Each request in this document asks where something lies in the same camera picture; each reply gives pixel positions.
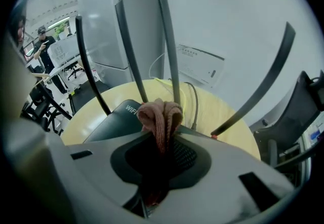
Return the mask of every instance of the white wall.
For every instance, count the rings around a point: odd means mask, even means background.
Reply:
[[[286,21],[296,30],[282,72],[264,98],[245,116],[248,125],[283,99],[302,70],[315,77],[324,68],[323,37],[305,0],[169,0],[169,4],[177,43],[225,57],[223,74],[216,86],[208,90],[236,110],[267,74]],[[170,77],[167,60],[164,77]],[[180,80],[190,80],[204,88],[182,74]]]

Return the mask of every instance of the yellow cable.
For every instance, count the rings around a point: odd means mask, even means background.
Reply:
[[[164,81],[164,80],[161,80],[159,78],[154,78],[154,80],[157,80],[158,82],[161,82],[163,84],[166,84],[166,85],[169,85],[172,87],[172,84],[169,84],[167,81]],[[187,105],[187,97],[186,95],[184,94],[184,91],[180,88],[180,91],[182,92],[182,95],[183,95],[183,121],[185,122],[185,111],[186,111],[186,105]]]

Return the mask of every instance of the table top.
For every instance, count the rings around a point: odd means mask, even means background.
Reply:
[[[156,80],[143,80],[143,84],[149,101],[154,101],[157,98],[161,98],[164,101],[173,101],[171,86]],[[191,127],[196,109],[194,91],[186,83],[180,83],[180,88],[186,96],[185,120],[182,122],[182,125]],[[196,131],[210,136],[210,133],[228,120],[235,111],[217,96],[199,87],[196,87],[196,90],[199,102]],[[180,94],[181,105],[183,106],[185,98],[182,92]],[[114,110],[127,99],[142,102],[135,82],[114,87],[103,92],[101,95],[110,110]],[[106,115],[97,98],[93,98],[73,116],[61,135],[63,142],[66,145],[82,143],[105,118]],[[254,136],[244,120],[238,121],[231,128],[219,135],[218,140],[237,146],[255,158],[260,159],[260,153]]]

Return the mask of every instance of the wire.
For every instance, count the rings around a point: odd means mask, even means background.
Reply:
[[[152,77],[151,76],[151,69],[152,69],[152,66],[156,63],[156,61],[158,61],[159,60],[159,58],[161,58],[163,55],[164,55],[165,53],[163,53],[163,54],[161,54],[158,58],[156,58],[155,60],[154,60],[154,62],[152,63],[152,65],[150,66],[150,69],[148,70],[148,77],[150,77],[150,79],[155,79],[155,78],[157,78],[157,77]]]
[[[194,120],[193,120],[193,123],[192,123],[192,126],[191,126],[192,130],[196,130],[197,118],[198,118],[198,95],[197,95],[196,88],[194,87],[194,85],[192,83],[189,83],[189,82],[185,82],[185,83],[190,85],[193,88],[194,95],[196,97],[196,112],[194,113]]]
[[[166,82],[164,80],[161,80],[159,78],[154,78],[154,80],[157,80],[158,82],[161,82],[163,84],[172,86],[172,84],[169,84],[168,82]],[[181,93],[183,95],[183,121],[185,121],[185,111],[186,111],[186,105],[187,105],[187,98],[186,98],[186,95],[184,94],[184,91],[181,88],[180,88],[180,91],[181,91]]]

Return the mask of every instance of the black cap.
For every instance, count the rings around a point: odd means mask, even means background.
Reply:
[[[37,34],[43,34],[46,33],[46,28],[44,26],[41,26],[38,28]]]

